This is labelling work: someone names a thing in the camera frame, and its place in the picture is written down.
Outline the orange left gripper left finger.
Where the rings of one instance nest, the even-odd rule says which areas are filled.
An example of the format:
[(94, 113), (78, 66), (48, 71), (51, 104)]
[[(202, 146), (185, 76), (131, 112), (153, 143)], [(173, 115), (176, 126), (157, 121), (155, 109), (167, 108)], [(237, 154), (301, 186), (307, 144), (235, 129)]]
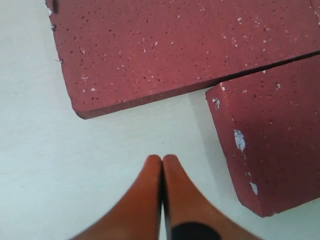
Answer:
[(149, 155), (134, 183), (102, 218), (74, 240), (157, 240), (161, 224), (162, 160)]

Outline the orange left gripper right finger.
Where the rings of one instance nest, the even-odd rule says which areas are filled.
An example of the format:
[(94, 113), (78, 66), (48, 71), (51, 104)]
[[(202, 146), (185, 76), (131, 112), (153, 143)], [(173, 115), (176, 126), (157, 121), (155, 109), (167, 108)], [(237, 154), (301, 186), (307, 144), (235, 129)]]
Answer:
[(163, 158), (163, 206), (168, 240), (254, 240), (198, 190), (178, 157)]

